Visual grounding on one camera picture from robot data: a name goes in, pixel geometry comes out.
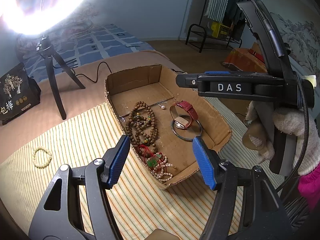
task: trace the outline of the clothes rack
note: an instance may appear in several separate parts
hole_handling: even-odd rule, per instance
[[[202,52],[203,49],[228,49],[229,47],[230,48],[233,48],[230,46],[230,43],[235,43],[235,44],[239,44],[239,48],[241,47],[242,45],[242,40],[240,39],[240,41],[235,41],[233,39],[233,34],[234,34],[234,31],[232,31],[230,33],[230,36],[228,39],[226,40],[223,40],[223,39],[218,39],[218,38],[215,38],[215,37],[212,37],[212,36],[208,36],[208,32],[207,32],[207,28],[206,27],[203,27],[201,25],[202,23],[202,20],[203,20],[203,16],[204,16],[204,11],[205,11],[205,8],[206,8],[206,5],[207,5],[207,1],[208,0],[205,0],[204,1],[204,5],[203,5],[203,9],[202,9],[202,13],[201,13],[201,17],[200,17],[200,20],[199,20],[199,24],[191,24],[189,29],[188,29],[188,35],[187,35],[187,38],[186,38],[186,42],[185,44],[188,45],[188,44],[191,44],[192,46],[196,47],[199,49],[199,53]],[[196,26],[196,27],[199,27],[202,29],[202,32],[200,31],[193,31],[192,28]],[[189,38],[190,38],[190,34],[191,33],[194,33],[200,37],[202,37],[202,41],[199,42],[199,41],[189,41]],[[211,39],[211,40],[218,40],[218,41],[227,41],[227,44],[226,46],[224,46],[223,44],[217,44],[217,43],[207,43],[207,44],[210,44],[210,45],[218,45],[220,46],[219,48],[217,47],[204,47],[204,45],[206,44],[206,40],[207,38]]]

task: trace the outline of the hanging towel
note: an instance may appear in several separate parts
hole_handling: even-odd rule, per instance
[[[205,16],[209,19],[222,22],[228,0],[209,0]]]

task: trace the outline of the tripod leg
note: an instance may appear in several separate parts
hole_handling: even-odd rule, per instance
[[[59,65],[63,68],[63,70],[69,75],[69,77],[72,78],[74,82],[81,88],[85,89],[85,86],[81,83],[81,81],[76,77],[76,75],[71,71],[69,66],[66,64],[66,62],[63,60],[63,58],[54,50],[52,49],[52,56],[55,58],[55,60],[59,63]]]
[[[59,94],[59,90],[58,90],[58,85],[57,85],[57,81],[56,81],[56,76],[54,75],[54,70],[53,70],[53,63],[52,63],[52,57],[45,57],[44,59],[44,63],[45,63],[45,67],[47,69],[47,74],[48,74],[48,78],[49,78],[49,83],[51,86],[51,90],[52,90],[52,94],[54,97],[54,100],[56,101],[57,107],[59,109],[59,112],[61,114],[61,117],[63,120],[67,119],[67,114],[66,111],[64,110],[62,101],[61,101],[61,97]]]

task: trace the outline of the striped mattress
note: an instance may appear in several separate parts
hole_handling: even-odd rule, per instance
[[[225,117],[232,138],[219,153],[240,167],[255,165],[255,152],[246,149],[241,137],[246,127],[216,98],[207,100]],[[103,103],[43,133],[21,147],[0,165],[0,198],[16,223],[28,233],[32,217],[50,180],[64,163],[84,166],[103,156],[114,147],[123,134],[109,105]],[[44,146],[52,151],[52,161],[45,169],[31,161],[33,149]],[[38,152],[38,162],[45,156]],[[262,167],[274,186],[283,177],[272,174],[268,164]],[[183,182],[160,190],[131,150],[118,184],[107,191],[109,202],[124,239],[145,239],[154,229],[161,228],[180,239],[198,239],[210,214],[215,192],[203,182],[198,172]],[[229,233],[238,228],[243,190],[238,187],[236,206]],[[80,187],[81,210],[85,230],[93,233],[86,203]]]

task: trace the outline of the pink sleeve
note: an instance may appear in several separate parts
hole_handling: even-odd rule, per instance
[[[298,190],[306,198],[310,211],[320,199],[320,164],[309,174],[301,176]]]

